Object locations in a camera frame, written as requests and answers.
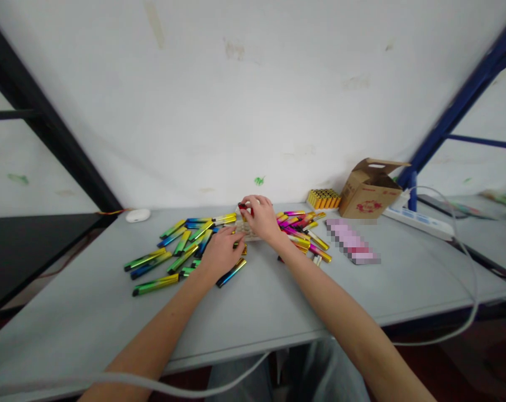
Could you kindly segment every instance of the metal rack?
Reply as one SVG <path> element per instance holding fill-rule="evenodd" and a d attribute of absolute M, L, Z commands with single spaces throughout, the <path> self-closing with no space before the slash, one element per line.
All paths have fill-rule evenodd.
<path fill-rule="evenodd" d="M 398 177 L 398 184 L 406 189 L 417 185 L 417 175 L 422 171 L 446 140 L 465 141 L 482 145 L 506 148 L 505 141 L 475 138 L 453 133 L 475 102 L 484 93 L 499 73 L 506 68 L 506 28 L 491 49 L 469 76 L 453 101 L 447 106 L 432 131 L 428 134 L 410 163 Z M 409 208 L 416 208 L 416 192 L 412 192 Z"/>
<path fill-rule="evenodd" d="M 1 32 L 0 92 L 15 109 L 0 120 L 23 119 L 102 212 L 123 209 Z"/>
<path fill-rule="evenodd" d="M 100 211 L 123 209 L 1 32 L 0 92 L 15 109 L 0 111 L 0 120 L 24 120 Z M 94 213 L 0 218 L 0 308 L 90 231 L 116 218 Z"/>

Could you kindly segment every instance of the hand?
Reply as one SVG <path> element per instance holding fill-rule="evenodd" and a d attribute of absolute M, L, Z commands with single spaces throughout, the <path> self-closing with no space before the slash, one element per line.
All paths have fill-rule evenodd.
<path fill-rule="evenodd" d="M 255 217 L 246 210 L 241 209 L 240 212 L 257 236 L 272 246 L 273 242 L 287 238 L 279 229 L 274 206 L 268 198 L 262 195 L 248 195 L 242 200 L 243 204 L 246 202 L 249 202 L 248 207 L 253 210 Z"/>
<path fill-rule="evenodd" d="M 246 234 L 243 232 L 232 234 L 233 230 L 235 230 L 233 226 L 228 226 L 212 235 L 201 263 L 194 272 L 203 272 L 208 275 L 210 281 L 213 280 L 213 283 L 216 283 L 236 265 L 244 251 Z M 239 241 L 238 247 L 233 249 L 237 241 Z"/>

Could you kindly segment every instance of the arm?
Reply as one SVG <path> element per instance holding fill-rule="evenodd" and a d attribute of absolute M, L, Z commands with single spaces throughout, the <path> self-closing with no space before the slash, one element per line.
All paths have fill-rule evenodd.
<path fill-rule="evenodd" d="M 339 342 L 379 401 L 435 401 L 371 316 L 281 232 L 270 200 L 245 197 L 253 231 L 285 261 L 309 304 Z"/>
<path fill-rule="evenodd" d="M 157 380 L 197 305 L 216 281 L 239 260 L 244 233 L 224 228 L 213 236 L 201 264 L 186 279 L 177 294 L 117 355 L 106 371 L 126 372 Z M 233 249 L 234 242 L 240 244 Z M 80 401 L 145 401 L 151 390 L 125 384 L 95 384 Z"/>

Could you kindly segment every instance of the leg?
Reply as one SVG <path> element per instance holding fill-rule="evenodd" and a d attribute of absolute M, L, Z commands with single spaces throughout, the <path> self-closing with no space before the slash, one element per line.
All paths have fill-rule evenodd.
<path fill-rule="evenodd" d="M 212 366 L 208 389 L 228 384 L 240 376 L 247 369 L 251 368 L 260 356 L 250 356 L 243 359 L 233 360 Z M 227 402 L 227 401 L 255 401 L 269 402 L 272 400 L 272 389 L 268 359 L 258 366 L 255 371 L 249 374 L 234 388 L 223 394 L 206 398 L 206 402 Z"/>
<path fill-rule="evenodd" d="M 332 338 L 291 348 L 287 367 L 288 400 L 370 402 L 363 377 Z"/>

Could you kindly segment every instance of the white wall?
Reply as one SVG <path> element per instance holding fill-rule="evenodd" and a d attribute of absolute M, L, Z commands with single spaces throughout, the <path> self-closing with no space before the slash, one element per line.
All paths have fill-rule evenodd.
<path fill-rule="evenodd" d="M 492 82 L 454 134 L 506 141 L 506 69 Z M 448 140 L 418 177 L 445 195 L 506 190 L 506 149 Z"/>
<path fill-rule="evenodd" d="M 298 201 L 408 160 L 505 25 L 506 0 L 0 1 L 125 207 Z"/>
<path fill-rule="evenodd" d="M 1 93 L 0 110 L 13 110 Z M 0 217 L 95 211 L 97 206 L 24 121 L 0 121 Z"/>

